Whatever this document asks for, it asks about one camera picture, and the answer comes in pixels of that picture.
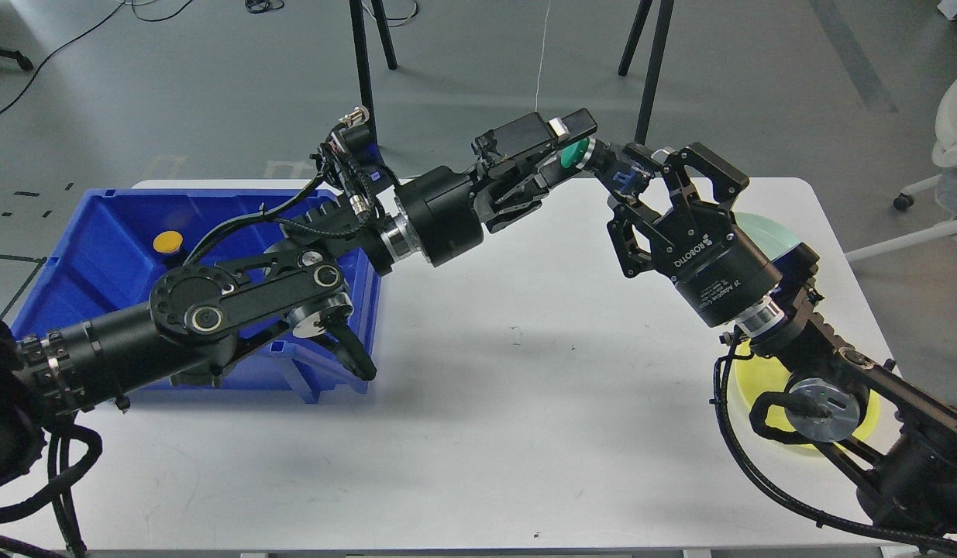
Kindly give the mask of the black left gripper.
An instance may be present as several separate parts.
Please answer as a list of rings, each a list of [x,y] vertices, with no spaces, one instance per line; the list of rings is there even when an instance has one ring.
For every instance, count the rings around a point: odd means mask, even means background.
[[[598,124],[585,108],[550,120],[534,111],[472,142],[481,168],[518,164],[498,177],[453,172],[442,165],[397,184],[394,196],[429,264],[439,267],[478,247],[484,240],[482,225],[498,233],[541,208],[553,188],[580,173],[577,167],[564,167],[555,153],[596,131]]]

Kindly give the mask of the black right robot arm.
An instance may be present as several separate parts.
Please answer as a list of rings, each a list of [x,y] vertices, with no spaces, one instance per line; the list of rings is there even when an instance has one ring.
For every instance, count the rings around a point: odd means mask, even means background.
[[[818,255],[772,220],[735,213],[749,179],[701,143],[663,161],[633,143],[584,139],[563,165],[609,191],[608,223],[624,275],[665,275],[708,326],[731,324],[713,367],[717,423],[743,474],[767,497],[818,526],[957,557],[957,408],[858,352],[816,311]],[[754,465],[728,412],[731,365],[775,360],[779,390],[751,404],[765,440],[810,445],[856,487],[870,522],[830,515],[774,484]]]

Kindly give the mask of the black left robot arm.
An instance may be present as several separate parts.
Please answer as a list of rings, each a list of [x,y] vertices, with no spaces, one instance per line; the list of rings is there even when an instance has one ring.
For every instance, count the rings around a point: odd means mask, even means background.
[[[84,555],[71,488],[102,455],[81,411],[166,377],[210,379],[285,333],[314,340],[362,381],[377,368],[348,324],[339,258],[363,250],[387,274],[418,252],[439,266],[542,204],[578,173],[577,149],[597,130],[585,109],[546,120],[532,112],[475,138],[474,166],[440,166],[401,183],[377,152],[363,106],[339,118],[312,154],[315,176],[273,208],[210,229],[148,299],[92,320],[15,339],[0,320],[0,487],[47,452],[49,479],[0,506],[0,524],[52,506],[75,556]]]

